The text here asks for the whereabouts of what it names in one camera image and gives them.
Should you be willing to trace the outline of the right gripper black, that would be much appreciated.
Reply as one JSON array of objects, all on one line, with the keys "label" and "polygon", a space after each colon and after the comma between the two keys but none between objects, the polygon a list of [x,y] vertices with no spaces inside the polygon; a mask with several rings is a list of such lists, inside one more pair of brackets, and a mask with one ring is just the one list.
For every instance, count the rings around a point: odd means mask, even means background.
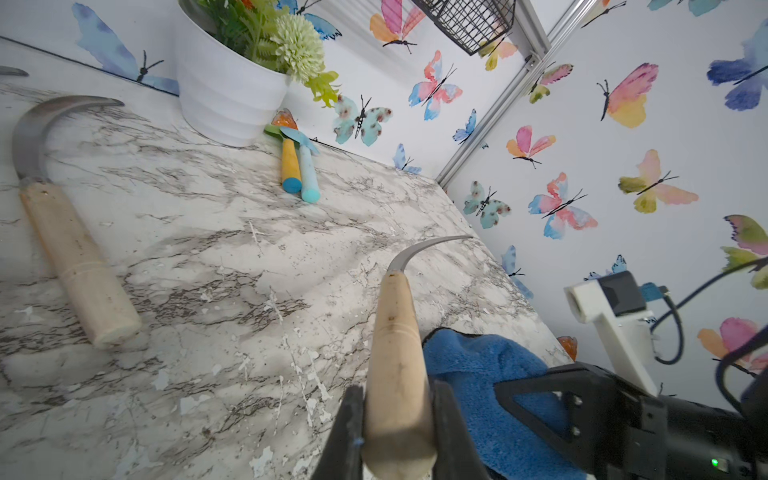
[{"label": "right gripper black", "polygon": [[730,412],[650,396],[584,363],[493,385],[500,406],[587,474],[625,479],[765,479],[767,399]]}]

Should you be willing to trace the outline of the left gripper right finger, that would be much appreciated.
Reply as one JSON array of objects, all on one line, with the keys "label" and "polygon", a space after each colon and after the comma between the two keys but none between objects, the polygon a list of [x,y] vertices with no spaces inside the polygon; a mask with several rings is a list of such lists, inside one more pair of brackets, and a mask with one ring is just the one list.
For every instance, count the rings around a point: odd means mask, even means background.
[{"label": "left gripper right finger", "polygon": [[461,414],[451,386],[432,383],[432,406],[437,458],[432,468],[436,480],[487,480],[489,475],[480,459]]}]

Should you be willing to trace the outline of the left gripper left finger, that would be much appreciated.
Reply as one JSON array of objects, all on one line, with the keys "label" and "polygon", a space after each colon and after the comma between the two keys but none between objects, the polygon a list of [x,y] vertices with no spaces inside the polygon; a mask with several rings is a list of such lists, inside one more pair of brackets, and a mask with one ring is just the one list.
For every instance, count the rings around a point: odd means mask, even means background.
[{"label": "left gripper left finger", "polygon": [[364,388],[346,389],[311,480],[362,480]]}]

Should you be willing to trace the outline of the blue microfiber rag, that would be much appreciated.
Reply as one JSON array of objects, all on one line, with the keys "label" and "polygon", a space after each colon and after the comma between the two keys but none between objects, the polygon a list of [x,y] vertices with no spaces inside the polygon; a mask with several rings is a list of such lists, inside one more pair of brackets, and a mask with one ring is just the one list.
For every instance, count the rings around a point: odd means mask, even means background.
[{"label": "blue microfiber rag", "polygon": [[587,474],[509,414],[494,385],[539,377],[548,366],[499,335],[438,328],[423,340],[428,376],[448,383],[469,434],[493,479],[585,479]]}]

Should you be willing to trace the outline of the sickle wooden handle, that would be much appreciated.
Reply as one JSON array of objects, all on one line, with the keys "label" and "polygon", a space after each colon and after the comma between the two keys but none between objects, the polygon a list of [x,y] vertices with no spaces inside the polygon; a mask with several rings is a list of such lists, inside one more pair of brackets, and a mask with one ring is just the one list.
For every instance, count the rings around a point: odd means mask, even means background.
[{"label": "sickle wooden handle", "polygon": [[426,240],[400,252],[381,281],[365,388],[362,460],[378,479],[422,479],[437,445],[428,375],[405,268],[417,253],[467,235]]},{"label": "sickle wooden handle", "polygon": [[80,325],[98,349],[112,348],[135,336],[142,320],[73,203],[47,175],[42,148],[60,117],[88,108],[123,105],[120,100],[100,96],[54,98],[27,111],[11,138],[22,205]]},{"label": "sickle wooden handle", "polygon": [[0,75],[1,76],[14,76],[14,77],[28,77],[29,73],[26,72],[23,69],[20,69],[20,68],[1,65],[0,66]]}]

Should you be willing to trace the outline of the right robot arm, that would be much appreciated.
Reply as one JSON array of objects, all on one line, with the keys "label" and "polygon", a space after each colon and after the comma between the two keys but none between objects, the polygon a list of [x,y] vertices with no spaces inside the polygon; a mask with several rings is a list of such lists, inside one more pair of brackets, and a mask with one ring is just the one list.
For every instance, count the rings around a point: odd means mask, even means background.
[{"label": "right robot arm", "polygon": [[715,385],[729,410],[663,394],[652,316],[628,271],[565,290],[576,319],[598,331],[613,366],[575,362],[495,384],[501,407],[597,479],[764,479],[767,476],[767,331],[713,348]]}]

